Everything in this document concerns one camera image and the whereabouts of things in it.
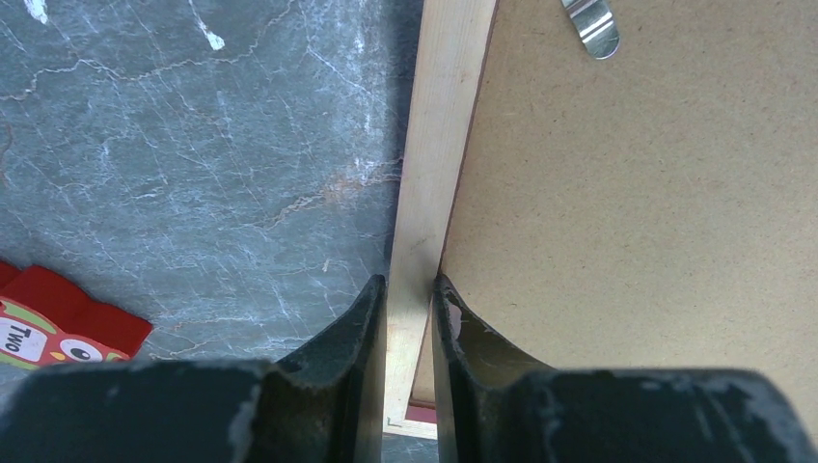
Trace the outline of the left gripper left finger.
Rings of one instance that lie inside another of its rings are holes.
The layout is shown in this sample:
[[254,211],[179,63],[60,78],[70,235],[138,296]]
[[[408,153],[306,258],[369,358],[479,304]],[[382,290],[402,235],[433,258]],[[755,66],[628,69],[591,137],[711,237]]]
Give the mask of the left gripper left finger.
[[31,374],[1,416],[5,462],[377,462],[386,282],[284,358],[133,361]]

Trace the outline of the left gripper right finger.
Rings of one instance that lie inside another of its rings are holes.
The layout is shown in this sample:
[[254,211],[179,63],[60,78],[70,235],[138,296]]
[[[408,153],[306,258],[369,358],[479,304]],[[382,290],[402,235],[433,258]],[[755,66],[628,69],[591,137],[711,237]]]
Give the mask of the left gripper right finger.
[[791,404],[744,369],[552,368],[439,276],[432,292],[443,462],[813,462]]

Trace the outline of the brown cardboard backing board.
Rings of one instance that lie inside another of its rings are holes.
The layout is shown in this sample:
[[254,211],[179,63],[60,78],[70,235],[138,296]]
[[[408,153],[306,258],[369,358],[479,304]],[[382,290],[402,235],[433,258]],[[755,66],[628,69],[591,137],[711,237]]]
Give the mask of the brown cardboard backing board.
[[817,5],[503,1],[442,270],[557,368],[752,368],[817,432]]

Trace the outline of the orange picture frame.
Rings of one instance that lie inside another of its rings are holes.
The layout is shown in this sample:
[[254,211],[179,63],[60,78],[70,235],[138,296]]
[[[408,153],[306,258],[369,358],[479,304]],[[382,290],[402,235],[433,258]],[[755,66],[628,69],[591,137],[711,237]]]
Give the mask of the orange picture frame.
[[412,387],[477,100],[493,1],[426,1],[401,170],[386,301],[383,430],[434,440],[409,417]]

